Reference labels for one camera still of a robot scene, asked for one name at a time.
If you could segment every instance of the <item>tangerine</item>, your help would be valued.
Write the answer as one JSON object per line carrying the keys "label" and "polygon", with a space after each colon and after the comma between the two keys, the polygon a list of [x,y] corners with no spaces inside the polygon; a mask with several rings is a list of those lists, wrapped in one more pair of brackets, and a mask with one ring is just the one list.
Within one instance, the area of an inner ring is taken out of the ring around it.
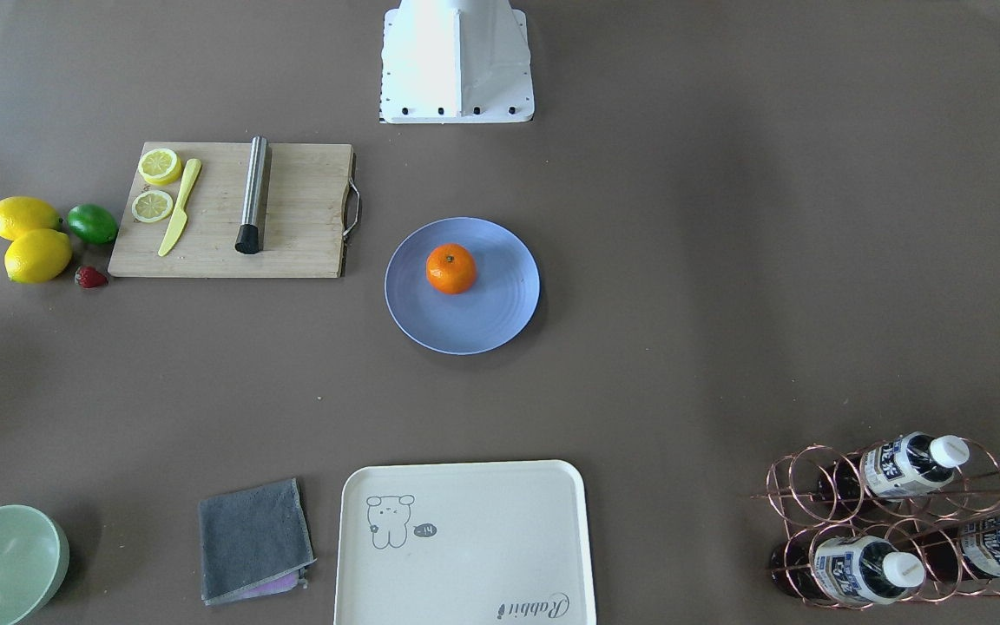
{"label": "tangerine", "polygon": [[447,295],[465,293],[477,280],[473,254],[458,244],[442,244],[427,257],[427,279]]}

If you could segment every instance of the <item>yellow knife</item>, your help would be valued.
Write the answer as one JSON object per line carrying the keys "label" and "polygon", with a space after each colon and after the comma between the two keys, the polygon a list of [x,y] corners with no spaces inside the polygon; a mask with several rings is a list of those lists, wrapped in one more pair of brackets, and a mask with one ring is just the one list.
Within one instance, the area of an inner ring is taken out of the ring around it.
{"label": "yellow knife", "polygon": [[183,234],[183,227],[188,224],[188,211],[184,206],[188,203],[188,195],[191,188],[195,186],[195,179],[199,178],[199,170],[203,168],[203,162],[198,158],[189,158],[183,163],[183,177],[180,178],[180,194],[175,197],[175,206],[172,207],[172,216],[168,218],[168,230],[164,231],[164,239],[160,241],[160,249],[156,250],[156,256],[166,256],[172,250],[172,246]]}

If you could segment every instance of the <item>lime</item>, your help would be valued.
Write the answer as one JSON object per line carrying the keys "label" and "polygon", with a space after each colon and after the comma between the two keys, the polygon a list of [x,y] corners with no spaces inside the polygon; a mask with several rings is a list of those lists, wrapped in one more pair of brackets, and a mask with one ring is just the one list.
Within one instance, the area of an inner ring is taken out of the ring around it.
{"label": "lime", "polygon": [[167,185],[180,178],[183,163],[174,151],[168,148],[156,148],[141,155],[138,171],[150,185]]}
{"label": "lime", "polygon": [[134,198],[130,211],[142,224],[160,221],[172,213],[172,195],[158,189],[146,191]]}
{"label": "lime", "polygon": [[108,244],[118,236],[118,221],[106,208],[81,203],[68,211],[68,230],[89,244]]}
{"label": "lime", "polygon": [[47,201],[17,195],[0,201],[0,237],[13,241],[30,230],[60,226],[60,214]]}
{"label": "lime", "polygon": [[72,244],[59,230],[39,228],[17,237],[5,254],[7,276],[15,282],[44,282],[72,261]]}

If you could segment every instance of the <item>folded cloth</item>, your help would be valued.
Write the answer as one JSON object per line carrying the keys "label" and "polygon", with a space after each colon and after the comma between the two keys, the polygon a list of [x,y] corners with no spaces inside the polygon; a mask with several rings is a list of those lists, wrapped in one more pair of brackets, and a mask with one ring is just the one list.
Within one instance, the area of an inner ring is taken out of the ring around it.
{"label": "folded cloth", "polygon": [[306,586],[314,562],[295,478],[199,502],[206,605]]}

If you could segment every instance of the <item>strawberry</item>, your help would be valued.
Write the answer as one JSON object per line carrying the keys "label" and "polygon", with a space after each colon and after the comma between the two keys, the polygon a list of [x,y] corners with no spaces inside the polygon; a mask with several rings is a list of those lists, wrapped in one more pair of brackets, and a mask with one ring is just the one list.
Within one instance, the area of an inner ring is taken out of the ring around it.
{"label": "strawberry", "polygon": [[86,289],[94,289],[106,285],[107,276],[103,276],[94,266],[80,266],[76,269],[76,284]]}

